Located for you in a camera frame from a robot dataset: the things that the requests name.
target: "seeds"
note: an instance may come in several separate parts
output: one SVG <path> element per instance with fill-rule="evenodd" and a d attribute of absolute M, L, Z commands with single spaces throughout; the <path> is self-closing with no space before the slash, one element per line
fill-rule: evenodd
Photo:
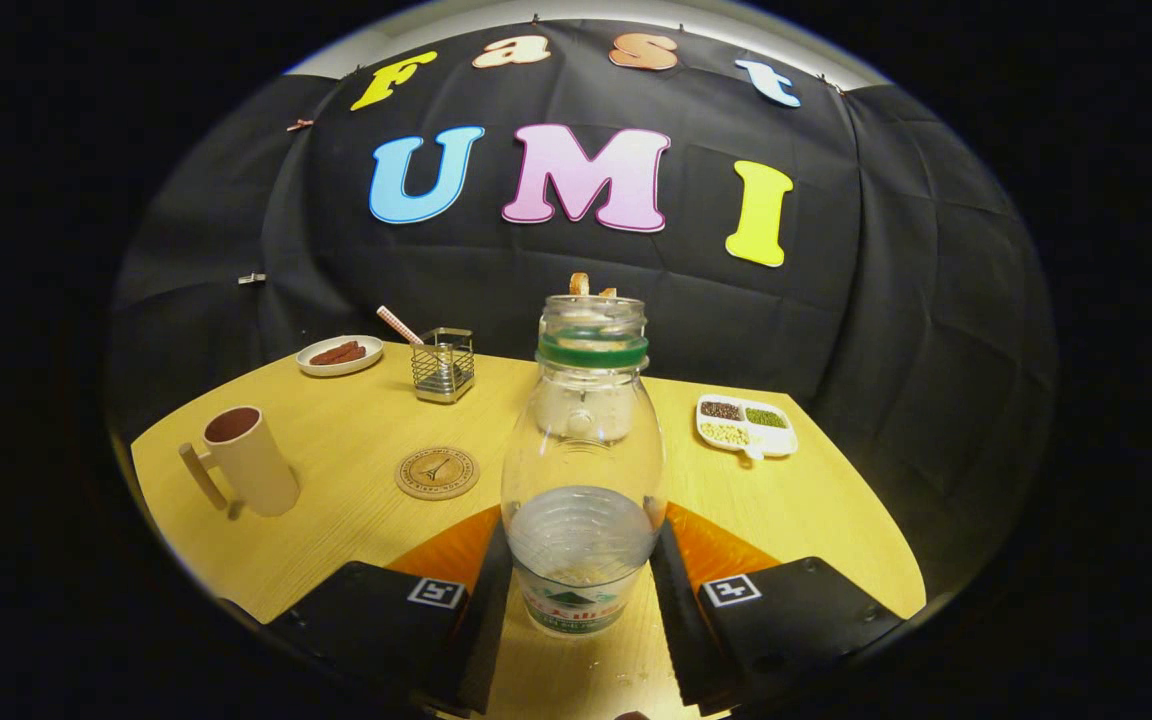
<path fill-rule="evenodd" d="M 749 445 L 749 430 L 736 427 L 736 425 L 719 425 L 718 423 L 702 423 L 700 432 L 717 439 L 719 442 L 730 442 L 732 445 Z"/>
<path fill-rule="evenodd" d="M 758 410 L 755 407 L 746 407 L 745 416 L 749 418 L 750 423 L 758 423 L 759 425 L 768 425 L 772 429 L 787 429 L 788 425 L 785 424 L 785 419 L 780 415 L 773 414 L 770 410 Z"/>
<path fill-rule="evenodd" d="M 727 402 L 702 402 L 700 415 L 708 415 L 710 418 L 740 420 L 738 407 L 727 404 Z"/>

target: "striped straw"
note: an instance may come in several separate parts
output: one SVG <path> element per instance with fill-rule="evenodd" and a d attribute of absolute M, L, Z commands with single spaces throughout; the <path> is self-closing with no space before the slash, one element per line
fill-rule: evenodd
<path fill-rule="evenodd" d="M 376 313 L 380 316 L 381 320 L 389 324 L 389 327 L 396 329 L 397 333 L 401 334 L 401 336 L 407 338 L 407 342 L 410 342 L 412 344 L 425 344 L 425 341 L 422 341 L 420 338 L 417 338 L 416 333 L 412 333 L 411 329 L 408 328 L 407 325 L 402 323 L 402 320 L 399 320 L 399 318 L 396 318 L 394 313 L 391 313 L 387 306 L 385 305 L 377 306 Z"/>

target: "yellow tabletop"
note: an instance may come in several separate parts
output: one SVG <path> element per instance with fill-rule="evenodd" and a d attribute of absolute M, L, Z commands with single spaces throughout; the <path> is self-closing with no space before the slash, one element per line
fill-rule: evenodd
<path fill-rule="evenodd" d="M 538 378 L 536 364 L 476 355 L 476 386 L 456 404 L 439 406 L 415 396 L 410 358 L 407 344 L 385 343 L 384 356 L 358 373 L 314 378 L 288 356 L 180 407 L 132 442 L 147 509 L 205 588 L 268 623 L 344 562 L 388 564 L 499 503 L 505 446 Z M 923 607 L 923 577 L 895 521 L 790 397 L 650 377 L 644 384 L 664 431 L 669 500 L 783 562 L 823 558 L 901 617 Z M 694 419 L 696 399 L 711 392 L 781 407 L 799 449 L 753 462 L 708 447 Z M 234 406 L 264 411 L 301 483 L 296 506 L 278 518 L 215 510 L 180 461 L 180 444 L 204 450 L 202 429 Z M 479 483 L 444 501 L 403 493 L 394 468 L 431 446 L 470 452 L 482 464 Z M 233 497 L 221 471 L 211 477 Z M 540 632 L 511 585 L 488 717 L 698 717 L 679 697 L 650 571 L 626 614 L 593 638 Z"/>

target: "plastic bottle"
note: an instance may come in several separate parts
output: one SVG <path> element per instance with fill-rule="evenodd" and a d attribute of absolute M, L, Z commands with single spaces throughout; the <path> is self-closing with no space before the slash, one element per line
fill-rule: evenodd
<path fill-rule="evenodd" d="M 540 378 L 509 439 L 500 510 L 526 612 L 550 634 L 614 623 L 664 523 L 645 324 L 638 300 L 545 302 Z"/>

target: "pink letter m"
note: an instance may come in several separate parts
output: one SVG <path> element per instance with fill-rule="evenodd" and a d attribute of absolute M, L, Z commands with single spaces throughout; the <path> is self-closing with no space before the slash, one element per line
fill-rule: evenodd
<path fill-rule="evenodd" d="M 604 184 L 611 183 L 607 205 L 594 213 L 598 222 L 622 232 L 659 232 L 664 215 L 655 204 L 657 170 L 669 137 L 646 129 L 622 129 L 612 136 L 602 151 L 590 160 L 573 135 L 559 124 L 525 126 L 515 137 L 524 143 L 518 195 L 503 206 L 503 219 L 513 223 L 544 223 L 554 217 L 554 206 L 545 202 L 545 187 L 563 204 L 567 218 L 576 222 Z"/>

